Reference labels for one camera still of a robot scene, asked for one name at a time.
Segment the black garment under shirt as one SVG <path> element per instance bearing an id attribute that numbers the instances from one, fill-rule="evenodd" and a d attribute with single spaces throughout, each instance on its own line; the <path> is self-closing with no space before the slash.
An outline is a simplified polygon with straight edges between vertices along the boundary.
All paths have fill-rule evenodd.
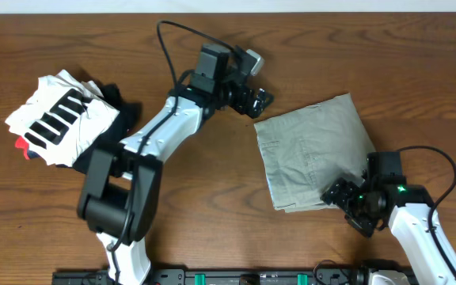
<path id="1" fill-rule="evenodd" d="M 93 151 L 100 143 L 118 143 L 127 137 L 128 132 L 133 129 L 139 121 L 142 113 L 142 104 L 139 102 L 126 102 L 115 83 L 103 85 L 101 92 L 104 100 L 120 113 L 114 119 L 107 131 L 100 134 L 93 143 L 83 151 L 75 163 L 71 166 L 77 172 L 86 174 Z"/>

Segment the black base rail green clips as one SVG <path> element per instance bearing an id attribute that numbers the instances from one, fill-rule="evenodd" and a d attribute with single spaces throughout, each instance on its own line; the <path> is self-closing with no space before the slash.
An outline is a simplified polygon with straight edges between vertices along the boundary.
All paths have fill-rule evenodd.
<path id="1" fill-rule="evenodd" d="M 143 285 L 369 285 L 410 284 L 420 281 L 409 266 L 393 260 L 365 260 L 361 264 L 338 264 L 323 260 L 313 268 L 190 269 L 151 267 Z"/>

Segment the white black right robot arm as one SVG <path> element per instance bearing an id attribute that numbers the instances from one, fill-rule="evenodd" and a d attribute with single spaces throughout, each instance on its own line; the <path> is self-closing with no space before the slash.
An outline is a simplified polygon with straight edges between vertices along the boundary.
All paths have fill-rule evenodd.
<path id="1" fill-rule="evenodd" d="M 456 164 L 443 151 L 454 177 L 449 188 L 433 200 L 423 185 L 408 184 L 402 172 L 401 152 L 372 152 L 367 155 L 363 183 L 357 185 L 338 177 L 321 200 L 344 212 L 344 218 L 366 238 L 389 228 L 405 251 L 419 284 L 456 284 L 456 252 L 439 221 L 438 205 L 456 186 Z"/>

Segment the khaki green shorts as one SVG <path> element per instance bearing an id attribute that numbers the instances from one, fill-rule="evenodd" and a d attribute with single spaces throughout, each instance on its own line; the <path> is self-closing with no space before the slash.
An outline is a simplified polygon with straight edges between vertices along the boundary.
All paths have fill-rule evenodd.
<path id="1" fill-rule="evenodd" d="M 321 195 L 337 178 L 362 184 L 375 151 L 349 93 L 254 124 L 275 210 L 328 208 Z"/>

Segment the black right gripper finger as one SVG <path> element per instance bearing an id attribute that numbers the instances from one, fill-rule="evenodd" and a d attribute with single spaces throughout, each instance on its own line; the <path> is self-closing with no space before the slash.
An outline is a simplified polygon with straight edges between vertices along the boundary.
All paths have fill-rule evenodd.
<path id="1" fill-rule="evenodd" d="M 321 200 L 328 205 L 343 206 L 352 196 L 355 184 L 342 177 L 337 178 L 330 188 L 321 195 Z"/>
<path id="2" fill-rule="evenodd" d="M 365 194 L 362 192 L 342 192 L 337 199 L 337 206 L 346 215 L 355 217 L 359 215 L 364 200 Z"/>

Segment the white shirt with black stripes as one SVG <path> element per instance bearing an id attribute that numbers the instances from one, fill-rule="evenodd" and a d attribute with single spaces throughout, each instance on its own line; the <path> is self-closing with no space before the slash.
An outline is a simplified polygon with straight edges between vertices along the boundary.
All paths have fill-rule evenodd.
<path id="1" fill-rule="evenodd" d="M 48 165 L 71 167 L 119 114 L 93 81 L 61 70 L 38 78 L 35 93 L 5 123 Z"/>

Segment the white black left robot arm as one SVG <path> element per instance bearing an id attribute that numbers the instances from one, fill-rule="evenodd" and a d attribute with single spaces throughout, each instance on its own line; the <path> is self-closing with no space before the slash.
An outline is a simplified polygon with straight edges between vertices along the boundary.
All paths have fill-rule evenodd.
<path id="1" fill-rule="evenodd" d="M 253 50 L 204 44 L 196 68 L 182 76 L 189 82 L 175 83 L 152 120 L 94 149 L 77 213 L 104 246 L 112 282 L 142 284 L 150 273 L 145 236 L 157 212 L 163 166 L 178 146 L 223 107 L 255 119 L 271 104 L 270 93 L 247 85 L 263 65 Z"/>

